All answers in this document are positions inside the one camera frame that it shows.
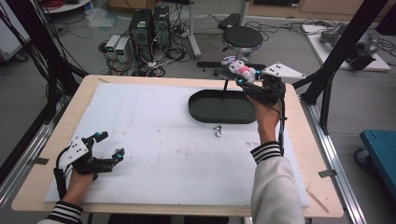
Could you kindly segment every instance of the striped sleeve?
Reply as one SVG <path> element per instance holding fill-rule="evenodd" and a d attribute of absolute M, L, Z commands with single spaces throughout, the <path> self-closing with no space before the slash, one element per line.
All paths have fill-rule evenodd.
<path fill-rule="evenodd" d="M 55 204 L 47 219 L 65 224 L 79 223 L 82 208 L 71 203 L 59 201 Z"/>
<path fill-rule="evenodd" d="M 267 142 L 250 151 L 254 161 L 259 164 L 261 161 L 268 160 L 273 157 L 282 156 L 278 142 Z"/>

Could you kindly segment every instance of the floor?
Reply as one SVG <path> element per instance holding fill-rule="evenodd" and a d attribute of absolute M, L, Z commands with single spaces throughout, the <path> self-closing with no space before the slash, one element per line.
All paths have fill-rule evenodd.
<path fill-rule="evenodd" d="M 98 46 L 108 40 L 112 34 L 122 34 L 129 26 L 128 15 L 115 13 L 116 25 L 111 28 L 88 28 L 85 20 L 69 25 L 70 32 L 62 35 L 61 41 L 76 61 L 90 74 L 102 74 L 106 71 L 106 61 Z M 57 27 L 62 23 L 78 21 L 83 17 L 81 10 L 54 16 Z M 195 26 L 202 33 L 220 34 L 217 23 L 209 16 L 195 20 Z M 298 20 L 247 18 L 278 27 Z M 279 30 L 267 32 L 269 39 L 263 46 L 251 53 L 248 59 L 252 63 L 271 65 L 282 62 L 305 74 L 312 74 L 319 69 L 320 63 L 305 36 L 296 32 Z M 218 62 L 231 52 L 222 52 L 220 35 L 197 35 L 196 39 L 202 52 L 199 61 Z M 387 63 L 396 64 L 395 57 L 380 50 L 378 55 Z M 165 77 L 222 79 L 214 76 L 213 70 L 195 66 L 196 61 L 173 63 L 165 67 Z M 307 86 L 297 90 L 303 93 Z M 19 62 L 11 60 L 0 66 L 0 147 L 3 164 L 12 149 L 18 144 L 24 133 L 37 117 L 45 99 L 46 82 L 35 69 L 32 60 Z M 396 129 L 396 68 L 391 66 L 388 72 L 353 72 L 339 70 L 334 78 L 332 100 L 329 113 L 329 132 L 337 150 L 340 161 L 352 186 L 367 223 L 396 223 L 394 208 L 396 202 L 385 187 L 374 166 L 361 168 L 354 162 L 354 152 L 363 147 L 359 133 L 366 129 Z M 0 223 L 36 223 L 47 213 L 16 212 L 10 207 L 18 187 L 3 202 L 0 211 Z M 95 214 L 93 223 L 106 223 L 107 214 Z M 173 217 L 173 223 L 181 223 L 182 217 Z M 233 217 L 230 223 L 242 223 L 241 217 Z M 347 214 L 340 218 L 313 218 L 313 223 L 351 223 Z"/>

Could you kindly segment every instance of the black oval tray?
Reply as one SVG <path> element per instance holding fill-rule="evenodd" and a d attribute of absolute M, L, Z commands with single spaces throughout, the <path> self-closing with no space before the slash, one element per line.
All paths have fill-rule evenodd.
<path fill-rule="evenodd" d="M 242 91 L 198 91 L 189 99 L 189 112 L 204 123 L 248 124 L 256 120 L 254 105 Z"/>

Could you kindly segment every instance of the white sleeve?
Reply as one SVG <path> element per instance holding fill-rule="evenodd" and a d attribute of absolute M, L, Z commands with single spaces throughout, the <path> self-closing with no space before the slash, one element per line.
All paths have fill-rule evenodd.
<path fill-rule="evenodd" d="M 44 220 L 39 221 L 37 224 L 62 224 L 62 222 L 44 219 Z"/>
<path fill-rule="evenodd" d="M 302 223 L 304 213 L 288 159 L 276 142 L 252 150 L 258 163 L 251 195 L 253 223 Z"/>
<path fill-rule="evenodd" d="M 82 214 L 82 208 L 71 203 L 59 201 L 55 204 L 52 212 L 46 219 L 37 224 L 78 224 Z"/>

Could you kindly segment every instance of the table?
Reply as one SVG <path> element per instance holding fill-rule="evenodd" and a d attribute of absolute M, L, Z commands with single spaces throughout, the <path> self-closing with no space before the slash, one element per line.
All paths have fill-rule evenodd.
<path fill-rule="evenodd" d="M 58 126 L 53 131 L 40 157 L 49 159 L 47 165 L 36 164 L 27 176 L 20 191 L 13 201 L 12 208 L 17 211 L 51 211 L 54 203 L 44 203 L 43 199 L 52 181 L 52 169 L 59 152 L 69 144 L 95 88 L 99 83 L 131 83 L 166 86 L 192 86 L 203 88 L 223 87 L 222 80 L 184 79 L 184 78 L 149 78 L 149 77 L 108 77 L 87 76 L 69 107 L 64 112 Z M 294 153 L 300 165 L 310 207 L 304 209 L 306 217 L 340 217 L 344 214 L 337 193 L 329 177 L 321 178 L 319 172 L 326 166 L 321 158 L 318 146 L 305 118 L 297 94 L 291 85 L 287 85 L 285 99 L 287 105 L 287 127 Z M 166 215 L 205 215 L 249 217 L 248 206 L 182 206 L 163 204 L 108 204 L 84 203 L 85 212 L 92 213 L 135 213 Z"/>

